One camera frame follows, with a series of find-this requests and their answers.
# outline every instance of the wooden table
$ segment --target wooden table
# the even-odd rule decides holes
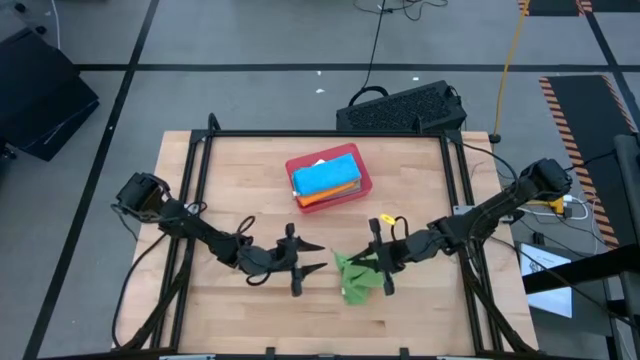
[[[180,190],[189,136],[189,132],[166,132],[158,156],[155,174],[170,184],[174,196]],[[468,132],[463,137],[465,143],[490,149],[486,133]],[[357,144],[373,190],[347,204],[300,214],[285,161],[348,142]],[[465,150],[473,193],[480,203],[500,191],[494,160]],[[450,153],[458,197],[464,203],[453,146]],[[198,169],[196,161],[191,196]],[[385,297],[380,289],[367,305],[347,306],[330,251],[354,254],[364,249],[372,238],[367,220],[381,213],[405,216],[411,231],[450,215],[437,139],[216,137],[208,174],[204,201],[209,207],[203,219],[233,232],[246,216],[255,215],[257,221],[248,233],[265,248],[273,247],[283,237],[285,224],[293,222],[299,236],[328,249],[303,253],[301,265],[323,261],[329,266],[307,277],[304,294],[293,298],[288,273],[271,276],[261,287],[249,287],[246,275],[218,263],[197,242],[180,352],[264,354],[272,346],[278,354],[395,355],[400,347],[408,347],[412,355],[474,354],[457,257],[439,253],[410,264],[395,276],[394,296]],[[159,235],[155,225],[144,225],[136,257]],[[495,236],[511,241],[505,225]],[[390,240],[386,224],[383,238]],[[121,342],[133,335],[158,300],[168,244],[166,240],[150,253],[131,277],[118,322]],[[496,304],[522,338],[537,347],[515,253],[491,241],[485,251]],[[490,349],[486,314],[478,304],[485,348]],[[167,314],[163,345],[168,344],[173,312]]]

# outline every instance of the white cable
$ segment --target white cable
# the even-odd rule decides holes
[[[598,197],[596,196],[596,193],[594,193],[593,191],[583,191],[582,192],[584,194],[584,201],[588,202],[589,199],[587,199],[587,194],[591,194],[593,196],[593,201],[591,202],[591,233],[593,234],[593,240],[595,242],[595,247],[593,249],[593,255],[596,255],[598,253],[598,246],[600,245],[600,241],[598,241],[598,238],[596,236],[596,200],[598,199]]]
[[[582,208],[584,209],[584,215],[580,216],[580,217],[570,217],[567,220],[585,220],[589,217],[589,209],[587,208],[587,206],[585,205],[584,202],[576,202],[576,204],[580,204],[580,206],[582,206]],[[538,215],[538,216],[552,216],[552,217],[557,217],[557,214],[554,213],[548,213],[548,212],[537,212],[537,211],[532,211],[529,209],[525,209],[525,208],[518,208],[518,210],[522,210],[526,213],[529,214],[533,214],[533,215]]]
[[[58,18],[58,8],[56,8],[56,1],[51,0],[51,6],[53,7],[53,15],[56,17],[56,38],[58,39],[58,50],[60,49],[60,18]]]
[[[620,328],[618,327],[618,322],[616,321],[616,330],[618,330],[618,335],[620,335],[620,341],[622,342],[622,347],[624,347],[624,352],[627,353],[627,357],[630,360],[633,360],[634,357],[631,356],[631,351],[629,351],[629,348],[627,347],[627,342],[624,340],[624,336],[622,336],[622,331],[620,331]]]

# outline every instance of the black cable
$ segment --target black cable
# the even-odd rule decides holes
[[[262,275],[264,275],[264,277],[261,280],[258,280],[256,282],[251,281],[251,279],[253,279],[254,277],[262,276]],[[266,273],[260,274],[260,275],[249,275],[245,281],[249,286],[260,286],[266,283],[267,280],[269,280],[269,277],[271,277],[271,271],[267,271]]]
[[[526,227],[527,227],[527,229],[531,230],[532,232],[534,232],[534,233],[535,233],[535,232],[537,232],[537,231],[536,231],[536,230],[534,230],[531,226],[529,226],[529,224],[527,224],[526,222],[524,222],[524,218],[520,218],[520,220],[518,220],[518,221],[520,221],[524,226],[526,226]],[[553,239],[553,238],[551,238],[551,237],[547,236],[546,234],[542,234],[542,236],[544,236],[544,238],[545,238],[545,239],[547,239],[547,240],[549,240],[549,241],[551,241],[551,242],[553,242],[553,243],[555,243],[555,244],[557,244],[557,245],[560,245],[561,247],[565,248],[566,250],[570,251],[571,253],[573,253],[573,254],[574,254],[574,255],[576,255],[576,256],[583,257],[583,258],[584,258],[584,257],[587,257],[586,255],[582,255],[582,254],[580,254],[579,252],[577,252],[577,251],[575,251],[575,250],[571,249],[570,247],[568,247],[568,246],[564,245],[564,244],[563,244],[563,243],[561,243],[560,241],[555,240],[555,239]]]
[[[111,204],[111,210],[113,210],[113,212],[116,213],[116,215],[118,215],[118,219],[120,219],[120,222],[122,223],[122,226],[124,226],[124,228],[127,229],[129,234],[131,234],[131,236],[133,237],[133,239],[137,243],[138,242],[138,235],[136,235],[136,233],[131,229],[131,227],[129,227],[129,224],[127,224],[127,222],[124,220],[124,216],[122,215],[122,211],[119,210],[119,208],[116,206],[116,204]]]
[[[536,219],[536,222],[537,222],[538,224],[540,224],[540,225],[556,225],[556,224],[562,224],[562,225],[564,225],[564,226],[566,226],[566,227],[569,227],[569,228],[571,228],[571,229],[574,229],[574,230],[578,230],[578,231],[582,231],[582,232],[584,232],[584,233],[587,233],[587,234],[589,234],[589,235],[593,236],[593,238],[594,238],[594,239],[596,239],[596,241],[600,242],[601,244],[603,244],[603,245],[605,245],[605,246],[608,246],[608,245],[607,245],[607,243],[606,243],[604,240],[600,239],[600,238],[598,237],[598,235],[596,235],[596,233],[595,233],[595,232],[593,232],[593,231],[591,231],[591,230],[587,230],[587,229],[581,229],[581,228],[579,228],[579,227],[575,227],[575,226],[573,226],[573,225],[569,225],[569,224],[567,223],[567,220],[566,220],[565,218],[561,217],[560,215],[558,215],[558,214],[556,214],[556,213],[553,213],[553,214],[554,214],[554,215],[556,216],[556,218],[558,219],[558,221],[557,221],[557,222],[541,221],[541,220],[540,220],[540,218],[539,218],[538,216],[536,216],[536,214],[531,214],[531,215],[534,215],[534,219]]]
[[[189,209],[193,205],[198,205],[198,211],[196,212],[196,215],[200,215],[208,207],[206,202],[200,201],[200,202],[193,202],[187,205],[187,209]],[[136,241],[136,243],[138,243],[138,235],[136,235],[136,233],[131,229],[131,227],[129,227],[129,225],[124,220],[124,217],[122,215],[123,214],[122,210],[116,204],[111,205],[111,210],[113,210],[116,213],[116,215],[118,215],[118,218],[120,219],[120,222],[122,223],[122,225],[124,225],[124,227],[133,237],[133,239]],[[136,261],[134,261],[133,265],[131,265],[131,268],[129,269],[129,271],[127,272],[127,275],[124,278],[124,282],[122,283],[122,289],[120,290],[120,295],[118,296],[118,302],[116,303],[116,310],[115,310],[115,313],[113,314],[113,320],[111,321],[111,339],[113,340],[113,344],[116,346],[116,348],[121,347],[120,342],[118,341],[118,338],[116,336],[116,324],[118,322],[118,316],[120,314],[120,307],[122,306],[122,300],[124,299],[124,293],[127,290],[127,285],[129,284],[129,278],[133,274],[133,271],[136,269],[140,261],[142,261],[142,259],[144,259],[145,256],[147,256],[153,249],[155,249],[155,247],[158,246],[158,244],[160,244],[160,241],[162,241],[162,239],[164,239],[165,236],[167,236],[166,233],[162,234],[162,236],[160,236],[156,241],[153,242],[153,244],[151,244],[151,246],[149,246],[142,254],[140,254],[140,256],[136,259]]]
[[[372,13],[372,14],[376,14],[376,15],[380,15],[380,13],[393,14],[393,12],[394,12],[394,11],[404,9],[404,7],[397,7],[397,8],[385,8],[385,9],[384,9],[384,12],[382,12],[382,11],[375,11],[375,10],[370,10],[370,9],[365,9],[365,8],[360,7],[360,5],[358,5],[358,0],[353,0],[352,4],[353,4],[353,6],[354,6],[356,9],[358,9],[358,10],[360,10],[360,11],[364,11],[364,12],[368,12],[368,13]],[[411,4],[407,5],[406,7],[408,7],[408,8],[409,8],[409,7],[412,7],[412,6],[413,6],[413,5],[415,5],[415,4],[416,4],[416,3],[413,3],[413,2],[412,2]]]
[[[402,10],[404,11],[404,16],[407,17],[407,19],[412,20],[412,21],[418,21],[420,20],[420,18],[422,17],[422,7],[424,5],[431,5],[431,6],[435,6],[435,7],[445,7],[447,5],[449,5],[449,0],[443,0],[442,3],[432,3],[426,0],[403,0],[403,4],[401,7],[395,7],[395,8],[384,8],[384,11],[376,11],[376,10],[371,10],[371,9],[365,9],[363,7],[361,7],[360,5],[358,5],[358,0],[353,0],[352,2],[353,6],[360,10],[360,11],[364,11],[364,12],[368,12],[371,14],[376,14],[376,15],[380,15],[381,13],[387,13],[387,14],[393,14],[394,11],[399,11]],[[416,4],[420,4],[420,10],[418,11],[418,17],[417,18],[412,18],[411,16],[409,16],[409,14],[407,13],[407,9],[416,5]]]
[[[238,225],[238,228],[236,229],[236,233],[233,234],[234,238],[236,239],[236,243],[238,244],[238,249],[242,247],[242,243],[240,242],[240,236],[242,236],[242,234],[244,234],[247,230],[249,230],[249,228],[251,228],[251,226],[253,226],[255,222],[256,222],[256,217],[253,215],[249,215],[240,222],[240,225]]]
[[[564,171],[565,171],[565,172],[566,172],[566,171],[570,171],[570,170],[573,170],[573,169],[575,169],[575,168],[577,168],[577,167],[585,167],[585,166],[587,166],[587,164],[588,164],[588,163],[590,163],[590,162],[592,162],[592,161],[599,160],[599,159],[603,159],[603,158],[606,158],[606,157],[608,157],[608,156],[615,155],[615,154],[616,154],[616,151],[615,151],[615,150],[611,150],[611,151],[609,151],[609,152],[608,152],[608,153],[606,153],[606,154],[601,154],[601,155],[598,155],[598,156],[594,156],[594,157],[592,157],[591,159],[587,159],[587,160],[585,160],[585,161],[584,161],[582,164],[580,164],[580,165],[573,165],[573,166],[571,166],[571,167],[568,167],[568,168],[564,169]]]
[[[411,5],[405,6],[405,1],[408,3],[411,3],[411,5],[420,4],[419,10],[418,10],[418,17],[412,18],[411,16],[409,16],[409,13],[407,12],[407,8],[411,7]],[[449,0],[443,0],[442,3],[440,4],[432,3],[427,0],[402,0],[402,11],[404,11],[404,16],[407,19],[411,21],[420,21],[420,18],[422,18],[422,7],[424,7],[425,5],[431,5],[435,7],[445,7],[449,5]]]
[[[185,259],[193,257],[193,249],[187,246],[184,252]],[[180,270],[173,278],[171,285],[167,288],[167,293],[165,296],[161,297],[158,300],[157,305],[153,308],[147,320],[144,321],[142,326],[136,331],[136,333],[131,337],[126,344],[122,345],[119,350],[133,350],[133,349],[142,349],[144,343],[153,332],[153,329],[158,326],[160,320],[162,320],[164,313],[167,311],[171,302],[180,291],[180,289],[184,288],[189,281],[189,273],[191,269],[190,261],[183,261],[182,265],[180,265]]]
[[[449,139],[451,142],[455,143],[455,144],[462,145],[462,146],[468,147],[468,148],[470,148],[470,149],[473,149],[473,150],[476,150],[476,151],[483,152],[483,153],[485,153],[485,154],[488,154],[488,155],[492,156],[494,159],[496,159],[496,160],[500,161],[501,163],[503,163],[503,164],[507,167],[507,169],[509,169],[509,171],[511,172],[511,175],[512,175],[512,176],[513,176],[513,178],[515,179],[515,180],[514,180],[515,188],[513,189],[513,193],[515,194],[515,193],[517,193],[517,192],[518,192],[518,187],[519,187],[519,185],[518,185],[518,175],[517,175],[516,171],[515,171],[515,170],[513,170],[513,167],[512,167],[512,166],[511,166],[511,165],[510,165],[510,164],[509,164],[505,159],[501,158],[500,156],[498,156],[498,155],[494,154],[494,153],[493,153],[493,152],[491,152],[491,151],[488,151],[488,150],[485,150],[485,149],[482,149],[482,148],[479,148],[479,147],[471,146],[471,145],[469,145],[469,144],[465,144],[464,142],[459,142],[459,141],[457,141],[457,140],[454,140],[454,139],[452,139],[451,137],[447,136],[447,135],[446,135],[446,133],[444,133],[444,136],[445,136],[447,139]],[[498,206],[502,206],[502,205],[503,205],[503,203],[504,203],[505,201],[508,201],[508,200],[509,200],[509,199],[505,199],[505,200],[503,200],[502,202],[500,202],[500,203],[498,203],[498,204],[494,205],[492,208],[488,209],[487,211],[483,212],[480,216],[478,216],[478,217],[473,221],[473,223],[471,224],[471,226],[469,227],[469,232],[467,232],[467,238],[468,238],[469,240],[472,240],[470,235],[471,235],[471,233],[473,232],[473,230],[474,230],[474,228],[476,227],[476,225],[478,224],[478,221],[480,221],[480,219],[482,219],[482,217],[483,217],[483,216],[487,216],[487,215],[485,215],[485,214],[490,214],[490,213],[491,213],[491,211],[492,211],[493,209],[497,208]]]
[[[373,51],[371,51],[371,60],[369,60],[369,69],[367,70],[367,79],[364,81],[364,85],[362,85],[362,89],[367,87],[369,83],[369,76],[371,76],[371,68],[373,68],[373,58],[376,55],[376,48],[378,47],[378,35],[380,35],[380,25],[382,24],[382,15],[384,14],[384,5],[387,0],[382,0],[382,7],[380,10],[380,16],[378,16],[378,28],[376,29],[376,37],[373,40]]]
[[[133,274],[133,270],[136,269],[140,261],[142,261],[142,259],[144,259],[145,256],[147,256],[156,246],[158,246],[158,244],[160,244],[160,241],[162,241],[162,239],[164,239],[166,236],[167,236],[166,233],[162,234],[162,236],[160,236],[156,241],[154,241],[153,244],[151,244],[151,246],[147,248],[147,250],[145,250],[142,254],[140,254],[140,256],[138,256],[138,258],[133,263],[133,265],[131,265],[129,272],[127,272],[127,276],[125,276],[124,278],[124,283],[122,284],[122,289],[120,290],[120,296],[118,297],[118,302],[116,303],[116,311],[113,314],[113,320],[111,322],[111,339],[113,340],[113,343],[116,346],[116,348],[121,347],[120,342],[118,341],[118,337],[116,336],[116,324],[118,322],[118,315],[120,314],[120,307],[122,306],[122,299],[124,298],[124,293],[127,290],[127,285],[129,284],[129,278],[131,277],[131,274]]]
[[[511,324],[509,324],[509,320],[507,320],[507,318],[502,314],[491,296],[487,294],[480,282],[480,279],[478,279],[474,274],[471,267],[468,266],[468,263],[466,266],[463,263],[461,270],[462,279],[465,285],[469,286],[478,300],[480,300],[487,312],[487,317],[496,323],[497,328],[502,332],[502,335],[505,337],[513,351],[516,353],[538,353],[537,350],[524,342],[522,337],[520,337]]]
[[[499,176],[501,176],[501,177],[503,177],[503,178],[505,178],[505,179],[507,179],[507,180],[511,180],[511,181],[513,181],[513,180],[514,180],[514,178],[509,177],[508,175],[503,174],[497,166],[496,166],[496,171],[498,172],[498,175],[499,175]]]
[[[396,216],[396,218],[394,219],[396,222],[398,222],[399,220],[404,221],[404,238],[408,238],[409,237],[409,222],[407,221],[407,219],[404,216]],[[393,241],[398,241],[396,239],[396,225],[393,224],[391,225],[391,239],[393,239]]]
[[[559,216],[559,215],[558,215],[558,214],[556,214],[555,212],[554,212],[553,214],[558,218],[558,220],[560,220],[560,223],[561,223],[562,225],[564,225],[564,226],[566,226],[566,227],[569,227],[569,228],[572,228],[572,229],[574,229],[574,230],[578,230],[578,231],[582,231],[582,232],[584,232],[584,233],[587,233],[587,234],[589,234],[589,235],[593,236],[593,238],[594,238],[594,239],[596,239],[597,241],[599,241],[601,244],[603,244],[603,245],[605,245],[605,246],[607,245],[607,243],[606,243],[604,240],[600,239],[600,238],[599,238],[599,237],[598,237],[598,236],[597,236],[593,231],[591,231],[591,230],[585,230],[585,229],[581,229],[581,228],[579,228],[579,227],[575,227],[575,226],[569,225],[569,224],[567,224],[567,221],[566,221],[566,219],[565,219],[565,218],[563,218],[563,217]]]
[[[517,249],[515,246],[513,246],[513,245],[509,244],[509,243],[508,243],[508,242],[506,242],[505,240],[501,240],[501,239],[498,239],[498,238],[493,237],[493,236],[491,236],[490,238],[491,238],[491,239],[493,239],[493,240],[495,240],[495,241],[497,241],[497,242],[499,242],[499,243],[502,243],[502,244],[504,244],[504,245],[506,245],[506,246],[510,247],[511,249],[513,249],[513,251],[515,251],[515,252],[516,252],[516,254],[521,254],[521,255],[526,256],[529,260],[533,261],[536,265],[540,266],[540,268],[541,268],[543,271],[548,272],[551,276],[553,276],[554,278],[556,278],[556,280],[560,281],[560,282],[561,282],[562,284],[564,284],[565,286],[570,287],[571,289],[573,289],[573,291],[575,291],[576,293],[578,293],[578,294],[582,295],[585,299],[589,300],[589,301],[590,301],[590,302],[592,302],[594,305],[596,305],[597,307],[599,307],[600,309],[602,309],[602,311],[604,311],[605,313],[607,313],[607,314],[609,315],[609,317],[612,317],[612,318],[615,318],[615,319],[617,319],[617,320],[620,320],[620,321],[622,321],[623,323],[625,323],[625,324],[629,325],[630,327],[632,327],[632,328],[633,328],[633,329],[635,329],[635,330],[640,330],[636,325],[634,325],[633,323],[631,323],[629,320],[627,320],[627,319],[623,318],[622,316],[619,316],[618,314],[616,314],[616,313],[614,313],[614,312],[610,311],[610,310],[609,310],[609,309],[607,309],[606,307],[602,306],[602,304],[600,304],[598,301],[594,300],[591,296],[589,296],[589,295],[585,294],[582,290],[580,290],[580,289],[576,288],[574,285],[571,285],[567,280],[565,280],[565,278],[563,278],[562,276],[558,275],[555,271],[553,271],[553,270],[551,270],[551,269],[549,269],[549,268],[545,267],[544,265],[540,264],[538,261],[536,261],[535,259],[533,259],[533,258],[532,258],[531,256],[529,256],[528,254],[525,254],[525,253],[524,253],[524,252],[522,252],[522,251],[518,251],[518,249]]]
[[[484,161],[481,161],[475,165],[473,165],[473,168],[471,169],[471,175],[469,175],[469,180],[473,180],[473,174],[476,172],[476,168],[482,164],[484,164]]]

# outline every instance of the black box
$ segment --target black box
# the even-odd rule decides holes
[[[457,92],[443,80],[336,112],[337,130],[453,130],[467,118]]]
[[[98,106],[73,64],[33,32],[0,43],[0,137],[49,161]]]

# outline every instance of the green cloth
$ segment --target green cloth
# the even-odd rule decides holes
[[[376,273],[364,266],[353,265],[348,256],[334,252],[336,265],[342,274],[342,296],[347,305],[363,305],[367,303],[369,289],[381,288],[384,285],[382,273]],[[377,259],[376,255],[367,259]]]

